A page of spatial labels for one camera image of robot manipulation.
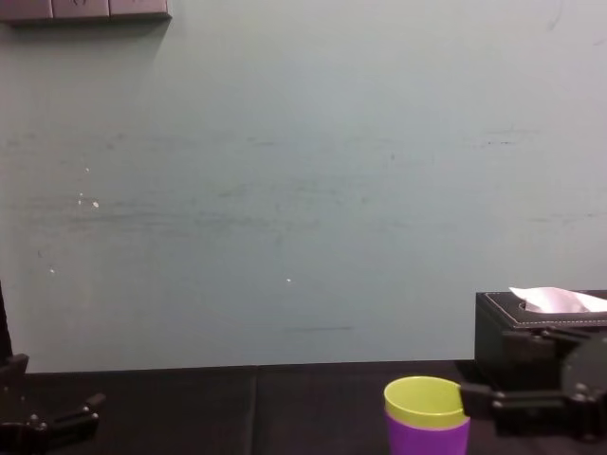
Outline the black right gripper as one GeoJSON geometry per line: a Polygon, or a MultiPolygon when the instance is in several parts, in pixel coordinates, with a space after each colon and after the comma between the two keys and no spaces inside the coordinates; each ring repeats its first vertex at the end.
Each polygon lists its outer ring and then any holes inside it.
{"type": "Polygon", "coordinates": [[[491,422],[503,436],[548,436],[565,432],[565,409],[571,433],[582,441],[606,437],[606,335],[547,327],[539,331],[504,331],[508,349],[554,346],[573,349],[564,359],[560,391],[496,391],[490,386],[460,384],[464,413],[491,422]]]}

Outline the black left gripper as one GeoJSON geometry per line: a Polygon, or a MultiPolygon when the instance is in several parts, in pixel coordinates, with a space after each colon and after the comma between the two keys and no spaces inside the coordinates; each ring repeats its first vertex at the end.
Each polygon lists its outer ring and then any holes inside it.
{"type": "MultiPolygon", "coordinates": [[[[12,355],[1,363],[1,391],[23,382],[29,356],[12,355]]],[[[22,393],[1,393],[1,453],[46,454],[48,445],[79,443],[95,436],[106,395],[96,393],[78,407],[49,414],[22,393]]]]}

